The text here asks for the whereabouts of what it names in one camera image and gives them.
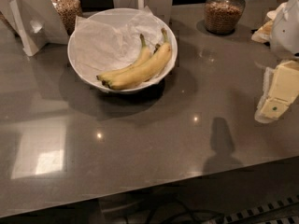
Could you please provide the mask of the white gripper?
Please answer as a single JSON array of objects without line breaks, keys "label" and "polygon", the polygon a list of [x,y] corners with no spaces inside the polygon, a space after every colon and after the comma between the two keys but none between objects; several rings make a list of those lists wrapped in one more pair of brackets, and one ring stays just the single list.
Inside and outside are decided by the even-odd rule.
[{"label": "white gripper", "polygon": [[[270,49],[281,59],[299,59],[299,0],[288,0],[266,15],[265,24],[251,39],[270,43]],[[263,96],[255,119],[260,123],[278,120],[299,96],[299,62],[283,60],[275,69],[263,74]]]}]

